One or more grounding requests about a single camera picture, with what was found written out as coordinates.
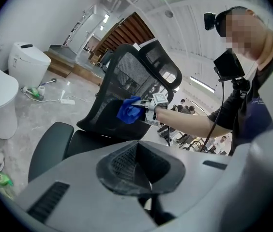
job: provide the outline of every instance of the mesh chair back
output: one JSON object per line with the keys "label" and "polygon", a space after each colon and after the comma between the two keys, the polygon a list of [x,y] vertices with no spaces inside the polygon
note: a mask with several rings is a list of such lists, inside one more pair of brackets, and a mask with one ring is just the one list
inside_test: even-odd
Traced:
{"label": "mesh chair back", "polygon": [[165,52],[158,40],[153,41],[139,51],[139,56],[168,88],[175,89],[182,82],[182,73]]}
{"label": "mesh chair back", "polygon": [[123,100],[131,95],[145,100],[153,93],[162,92],[169,102],[173,91],[164,85],[138,56],[138,51],[129,44],[120,45],[114,52],[108,70],[101,84],[98,96],[88,115],[77,123],[85,131],[121,140],[141,139],[150,125],[141,120],[125,124],[118,119],[117,113]]}

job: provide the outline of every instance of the fluorescent light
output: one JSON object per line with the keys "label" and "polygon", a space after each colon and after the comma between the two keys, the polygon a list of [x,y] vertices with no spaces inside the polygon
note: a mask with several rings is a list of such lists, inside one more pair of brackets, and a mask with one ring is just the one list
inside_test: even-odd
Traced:
{"label": "fluorescent light", "polygon": [[205,83],[199,81],[198,79],[196,79],[196,78],[194,78],[194,77],[191,76],[190,80],[194,81],[195,83],[198,83],[199,85],[201,85],[202,87],[206,88],[210,92],[215,93],[215,89],[213,89],[209,85],[206,85]]}
{"label": "fluorescent light", "polygon": [[191,101],[191,103],[196,105],[202,112],[204,112],[204,110],[201,107],[199,107],[196,103],[194,103],[193,101]]}
{"label": "fluorescent light", "polygon": [[108,14],[106,14],[105,16],[104,16],[104,20],[103,20],[103,22],[104,23],[106,23],[106,21],[107,21],[107,19],[109,18],[109,15]]}

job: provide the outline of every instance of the office chair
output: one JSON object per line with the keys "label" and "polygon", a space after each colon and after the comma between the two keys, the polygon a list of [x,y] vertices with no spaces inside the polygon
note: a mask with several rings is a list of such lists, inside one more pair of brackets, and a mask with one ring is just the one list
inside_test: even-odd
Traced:
{"label": "office chair", "polygon": [[159,59],[168,63],[165,69],[169,73],[176,73],[172,82],[166,81],[164,72],[157,72],[150,62],[146,64],[133,46],[120,45],[112,55],[91,110],[76,124],[80,130],[74,133],[73,126],[54,123],[33,153],[28,182],[70,156],[120,142],[140,140],[150,125],[142,122],[143,117],[133,124],[125,124],[117,118],[117,113],[123,100],[131,95],[145,100],[152,98],[153,93],[164,93],[169,103],[172,101],[172,89],[181,83],[182,75],[165,52],[160,52]]}

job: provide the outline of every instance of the power strip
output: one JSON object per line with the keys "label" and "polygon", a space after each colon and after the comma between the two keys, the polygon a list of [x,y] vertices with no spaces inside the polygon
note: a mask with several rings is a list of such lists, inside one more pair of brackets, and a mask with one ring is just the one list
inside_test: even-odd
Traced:
{"label": "power strip", "polygon": [[74,100],[61,99],[61,104],[63,105],[75,105]]}

